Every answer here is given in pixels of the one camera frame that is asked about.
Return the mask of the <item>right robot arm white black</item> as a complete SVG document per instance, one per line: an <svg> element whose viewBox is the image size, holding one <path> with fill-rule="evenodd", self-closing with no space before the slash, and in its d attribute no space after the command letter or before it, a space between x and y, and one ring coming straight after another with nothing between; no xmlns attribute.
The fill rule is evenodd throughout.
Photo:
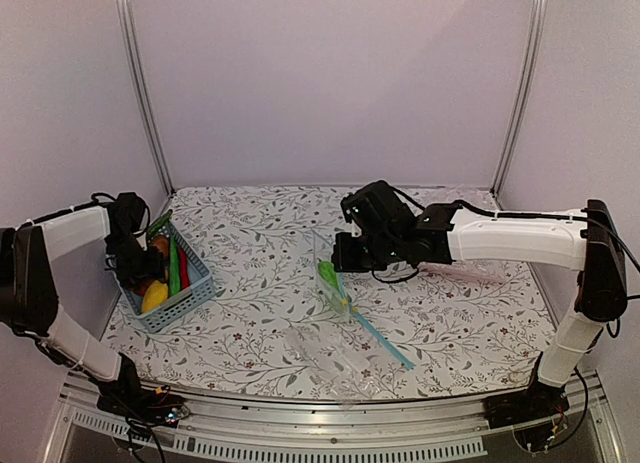
<svg viewBox="0 0 640 463"><path fill-rule="evenodd" d="M607 205L590 199L565 212L489 211L464 200L423 206L384 180L345 196L346 222L359 232L335 236L338 273L377 275L405 262L451 265L475 260L547 264L577 272L577 296L527 386L484 399L490 428L510 427L521 450L535 455L563 445L558 435L569 408L565 386L579 362L607 332L616 338L633 300L626 266L639 263L619 236Z"/></svg>

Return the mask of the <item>short green bitter gourd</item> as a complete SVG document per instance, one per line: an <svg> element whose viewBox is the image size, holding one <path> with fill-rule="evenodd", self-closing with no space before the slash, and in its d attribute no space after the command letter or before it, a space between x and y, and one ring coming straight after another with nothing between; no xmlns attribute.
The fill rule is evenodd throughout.
<svg viewBox="0 0 640 463"><path fill-rule="evenodd" d="M318 285L322 290L340 295L340 283L338 282L338 276L330 261L319 260L316 264L316 272Z"/></svg>

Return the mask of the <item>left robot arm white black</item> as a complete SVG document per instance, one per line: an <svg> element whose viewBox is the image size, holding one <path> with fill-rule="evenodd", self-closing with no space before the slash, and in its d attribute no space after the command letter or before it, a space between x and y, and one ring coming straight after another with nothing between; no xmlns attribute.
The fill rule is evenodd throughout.
<svg viewBox="0 0 640 463"><path fill-rule="evenodd" d="M135 363L102 344L63 308L52 264L103 241L122 287L165 274L164 256L144 239L150 209L136 193L94 193L71 206L1 231L1 322L58 365L84 373L99 390L99 409L147 425L168 421L160 396L143 388Z"/></svg>

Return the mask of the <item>yellow mango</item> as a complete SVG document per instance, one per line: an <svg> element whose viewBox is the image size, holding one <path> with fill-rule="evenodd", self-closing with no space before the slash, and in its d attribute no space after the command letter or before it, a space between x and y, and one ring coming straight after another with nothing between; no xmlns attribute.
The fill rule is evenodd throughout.
<svg viewBox="0 0 640 463"><path fill-rule="evenodd" d="M166 283L154 280L147 288L141 304L141 312L148 313L162 305L169 298L169 287Z"/></svg>

